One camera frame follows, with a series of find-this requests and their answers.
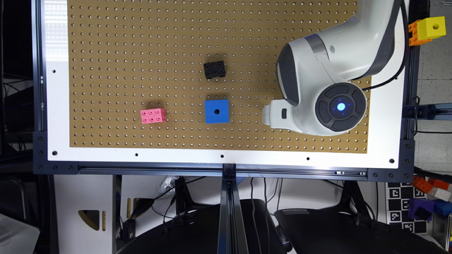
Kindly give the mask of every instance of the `yellow lego block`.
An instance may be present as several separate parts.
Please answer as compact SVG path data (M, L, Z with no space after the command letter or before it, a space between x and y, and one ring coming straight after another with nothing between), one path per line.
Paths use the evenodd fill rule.
M418 40L436 39L446 35L444 17L425 18L417 23Z

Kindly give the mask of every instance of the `blue cube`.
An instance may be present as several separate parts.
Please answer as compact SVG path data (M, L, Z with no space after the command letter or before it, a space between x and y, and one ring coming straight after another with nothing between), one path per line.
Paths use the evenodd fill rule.
M204 102L206 123L229 123L229 102L227 99L216 99Z

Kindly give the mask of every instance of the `orange lego block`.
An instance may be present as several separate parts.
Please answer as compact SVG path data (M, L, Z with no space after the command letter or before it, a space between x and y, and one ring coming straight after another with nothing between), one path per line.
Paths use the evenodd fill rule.
M415 176L414 181L411 184L416 187L416 189L426 194L428 194L433 188L432 184L428 183L425 179L419 176Z
M443 190L446 190L449 188L449 184L446 182L443 182L438 179L433 179L432 177L429 178L429 183L432 184L434 187L442 188Z

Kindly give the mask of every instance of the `blue block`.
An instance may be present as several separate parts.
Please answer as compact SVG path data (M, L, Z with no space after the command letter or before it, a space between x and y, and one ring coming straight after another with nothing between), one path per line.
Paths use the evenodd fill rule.
M204 102L206 123L229 123L229 102L227 99L216 99Z
M452 213L452 203L450 202L437 202L435 204L435 213L441 214L443 216L448 216Z

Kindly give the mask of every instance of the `white frame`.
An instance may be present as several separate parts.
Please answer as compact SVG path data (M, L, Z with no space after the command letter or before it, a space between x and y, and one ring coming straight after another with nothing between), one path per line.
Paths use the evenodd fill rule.
M47 84L47 135L49 161L80 162L186 162L282 166L398 168L405 71L399 79L372 90L366 154L337 152L279 152L158 148L70 147L69 50L67 1L44 0L44 67ZM401 14L395 26L395 51L388 65L372 77L373 84L390 78L403 57Z

